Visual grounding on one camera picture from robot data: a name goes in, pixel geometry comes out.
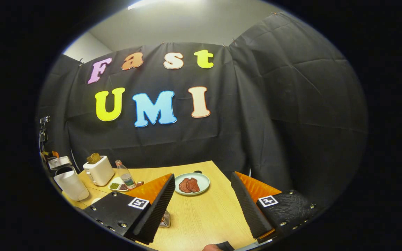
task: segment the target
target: glass bottle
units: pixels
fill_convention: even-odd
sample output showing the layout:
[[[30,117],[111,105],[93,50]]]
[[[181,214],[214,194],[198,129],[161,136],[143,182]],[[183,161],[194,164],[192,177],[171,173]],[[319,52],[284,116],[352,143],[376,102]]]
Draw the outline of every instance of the glass bottle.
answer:
[[[120,160],[116,160],[116,166],[118,169],[118,175],[125,183],[128,190],[136,188],[136,183],[134,182],[128,168],[126,168],[126,166],[124,166]]]

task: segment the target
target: human hand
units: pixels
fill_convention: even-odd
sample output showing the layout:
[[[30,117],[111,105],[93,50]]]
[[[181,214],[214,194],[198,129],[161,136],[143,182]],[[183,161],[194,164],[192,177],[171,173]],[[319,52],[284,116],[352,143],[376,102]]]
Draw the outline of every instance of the human hand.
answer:
[[[209,244],[206,245],[202,251],[223,251],[223,250],[219,249],[218,246],[215,244]]]

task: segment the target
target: white toaster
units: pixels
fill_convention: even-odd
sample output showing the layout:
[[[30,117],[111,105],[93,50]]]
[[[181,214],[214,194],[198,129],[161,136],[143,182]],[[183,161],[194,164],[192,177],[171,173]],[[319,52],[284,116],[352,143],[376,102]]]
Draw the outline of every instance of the white toaster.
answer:
[[[108,160],[108,157],[101,156],[102,159],[95,164],[89,164],[86,162],[83,165],[83,169],[89,176],[89,179],[97,186],[104,186],[114,176],[113,167]]]

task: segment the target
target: black fabric backdrop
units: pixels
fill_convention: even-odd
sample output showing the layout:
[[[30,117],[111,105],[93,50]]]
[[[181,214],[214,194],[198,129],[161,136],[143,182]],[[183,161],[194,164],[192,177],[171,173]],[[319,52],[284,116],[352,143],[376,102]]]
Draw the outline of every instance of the black fabric backdrop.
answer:
[[[193,53],[200,50],[214,54],[209,59],[214,67],[197,65]],[[143,53],[144,63],[122,70],[125,57],[134,52]],[[182,68],[163,67],[169,52],[184,55]],[[94,62],[108,57],[113,61],[100,80],[87,84]],[[57,64],[68,61],[62,56]],[[45,83],[62,91],[54,99],[58,104],[49,105],[56,107],[53,111],[43,101],[51,94],[42,93],[38,117],[49,115],[53,127],[63,129],[51,132],[61,145],[50,147],[60,155],[72,148],[79,167],[94,152],[107,155],[113,166],[121,159],[134,168],[213,160],[227,178],[250,168],[252,177],[281,190],[297,189],[328,207],[351,181],[364,152],[367,110],[358,78],[329,41],[287,13],[267,17],[230,46],[141,46],[73,67],[59,68],[60,81]],[[187,90],[194,86],[208,89],[211,115],[206,118],[191,117]],[[94,95],[108,91],[106,110],[111,111],[111,91],[118,87],[126,89],[121,115],[100,121]],[[174,91],[177,122],[136,128],[131,97],[143,92],[155,102],[165,90]]]

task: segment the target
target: yellow letter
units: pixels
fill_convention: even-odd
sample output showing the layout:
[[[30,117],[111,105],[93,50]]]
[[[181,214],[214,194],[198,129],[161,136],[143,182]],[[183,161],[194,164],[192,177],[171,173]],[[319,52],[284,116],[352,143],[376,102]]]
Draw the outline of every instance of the yellow letter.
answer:
[[[106,97],[108,96],[107,91],[96,93],[96,114],[97,117],[102,121],[112,121],[118,118],[120,112],[122,111],[122,93],[125,88],[120,87],[112,91],[114,94],[114,109],[112,112],[106,111]]]
[[[206,107],[206,97],[204,93],[207,88],[204,86],[192,87],[188,90],[192,94],[193,98],[193,113],[192,117],[206,117],[210,115],[210,111]]]
[[[142,65],[142,52],[136,52],[125,58],[125,63],[122,64],[122,70],[129,70],[133,67]]]
[[[183,55],[181,53],[170,52],[167,53],[164,57],[164,67],[167,69],[179,69],[184,65],[184,62],[181,60]]]
[[[201,68],[212,68],[214,67],[214,63],[209,62],[208,58],[213,58],[214,55],[212,53],[207,52],[207,50],[197,51],[194,53],[195,56],[198,56],[198,65]]]

